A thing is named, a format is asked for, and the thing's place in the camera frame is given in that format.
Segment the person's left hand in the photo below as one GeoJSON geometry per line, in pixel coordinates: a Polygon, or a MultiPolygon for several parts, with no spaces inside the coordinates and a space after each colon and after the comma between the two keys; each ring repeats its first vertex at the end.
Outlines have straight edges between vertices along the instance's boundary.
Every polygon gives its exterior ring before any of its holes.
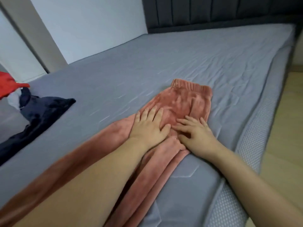
{"type": "Polygon", "coordinates": [[[160,108],[155,115],[157,107],[154,106],[150,112],[149,108],[146,108],[140,118],[140,112],[138,112],[134,119],[134,125],[131,129],[129,138],[142,142],[148,149],[156,146],[162,142],[169,134],[171,125],[166,124],[162,130],[160,130],[160,122],[163,115],[163,108],[160,108]]]}

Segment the ribbed waistband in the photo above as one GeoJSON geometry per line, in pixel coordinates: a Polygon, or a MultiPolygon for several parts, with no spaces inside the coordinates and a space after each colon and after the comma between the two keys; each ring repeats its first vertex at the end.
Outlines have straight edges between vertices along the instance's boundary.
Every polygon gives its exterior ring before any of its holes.
{"type": "Polygon", "coordinates": [[[209,86],[196,84],[182,79],[174,79],[171,87],[185,88],[189,91],[199,92],[204,96],[212,97],[212,90],[209,86]]]}

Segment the padded headboard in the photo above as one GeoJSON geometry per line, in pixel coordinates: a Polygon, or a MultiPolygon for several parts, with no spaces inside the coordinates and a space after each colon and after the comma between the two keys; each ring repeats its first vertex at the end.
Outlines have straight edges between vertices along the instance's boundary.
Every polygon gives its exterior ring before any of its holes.
{"type": "Polygon", "coordinates": [[[142,0],[148,33],[303,19],[303,0],[142,0]]]}

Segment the dark blue velvet garment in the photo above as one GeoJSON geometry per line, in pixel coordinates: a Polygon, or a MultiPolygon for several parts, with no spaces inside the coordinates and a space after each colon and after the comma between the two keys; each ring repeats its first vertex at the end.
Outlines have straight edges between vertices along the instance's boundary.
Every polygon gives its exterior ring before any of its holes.
{"type": "Polygon", "coordinates": [[[31,95],[27,87],[24,87],[21,92],[21,114],[30,124],[24,131],[0,144],[0,166],[47,130],[76,102],[75,99],[50,96],[39,98],[31,95]]]}

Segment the velour sweatpants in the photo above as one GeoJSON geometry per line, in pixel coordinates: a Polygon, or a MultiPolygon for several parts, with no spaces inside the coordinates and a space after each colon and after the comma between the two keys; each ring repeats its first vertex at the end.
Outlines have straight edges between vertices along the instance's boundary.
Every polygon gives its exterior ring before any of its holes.
{"type": "MultiPolygon", "coordinates": [[[[207,121],[211,97],[210,87],[175,79],[169,88],[156,95],[140,112],[155,105],[158,109],[163,107],[161,128],[167,123],[176,125],[176,118],[184,118],[185,115],[196,119],[203,117],[207,121]]],[[[129,137],[133,123],[134,114],[112,123],[52,164],[0,210],[0,226],[14,225],[56,190],[117,149],[129,137]]],[[[167,139],[142,158],[105,226],[137,226],[171,173],[188,153],[178,140],[177,132],[171,130],[167,139]]]]}

